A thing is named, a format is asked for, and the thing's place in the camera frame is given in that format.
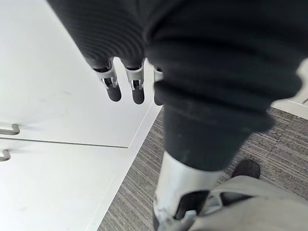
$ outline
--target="carpet floor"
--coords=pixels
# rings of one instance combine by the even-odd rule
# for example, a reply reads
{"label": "carpet floor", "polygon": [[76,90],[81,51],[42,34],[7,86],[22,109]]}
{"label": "carpet floor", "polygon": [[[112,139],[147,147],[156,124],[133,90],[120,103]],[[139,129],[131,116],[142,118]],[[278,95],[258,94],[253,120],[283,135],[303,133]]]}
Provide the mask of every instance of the carpet floor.
{"label": "carpet floor", "polygon": [[[126,175],[98,231],[151,231],[152,196],[163,154],[162,110]],[[271,108],[276,125],[253,134],[218,181],[230,178],[239,161],[256,160],[261,180],[308,199],[308,120]]]}

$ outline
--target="white cabinet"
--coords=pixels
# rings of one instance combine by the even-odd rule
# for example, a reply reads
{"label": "white cabinet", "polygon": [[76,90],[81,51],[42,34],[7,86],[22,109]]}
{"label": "white cabinet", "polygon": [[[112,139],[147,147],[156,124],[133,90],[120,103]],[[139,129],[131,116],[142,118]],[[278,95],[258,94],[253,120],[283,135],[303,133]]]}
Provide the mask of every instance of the white cabinet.
{"label": "white cabinet", "polygon": [[297,73],[303,80],[303,87],[299,93],[293,98],[275,101],[272,106],[308,119],[308,59],[302,62]]}
{"label": "white cabinet", "polygon": [[20,128],[0,137],[128,147],[153,101],[153,70],[145,62],[145,101],[136,105],[114,63],[117,103],[45,1],[0,1],[0,129]]}
{"label": "white cabinet", "polygon": [[0,148],[11,154],[0,162],[2,231],[96,230],[93,216],[101,204],[106,212],[135,157],[127,148],[5,139]]}

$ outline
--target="cabinet handle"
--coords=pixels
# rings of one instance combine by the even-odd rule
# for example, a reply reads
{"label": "cabinet handle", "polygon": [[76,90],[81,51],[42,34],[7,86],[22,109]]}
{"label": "cabinet handle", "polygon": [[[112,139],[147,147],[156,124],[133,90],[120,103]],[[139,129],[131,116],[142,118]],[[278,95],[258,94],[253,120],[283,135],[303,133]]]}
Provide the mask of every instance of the cabinet handle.
{"label": "cabinet handle", "polygon": [[14,136],[14,135],[18,135],[20,133],[20,130],[19,130],[19,127],[18,127],[17,124],[12,124],[12,129],[13,130],[0,129],[0,134],[1,135]]}
{"label": "cabinet handle", "polygon": [[2,153],[3,153],[3,156],[0,156],[0,161],[7,161],[11,158],[9,150],[3,150]]}

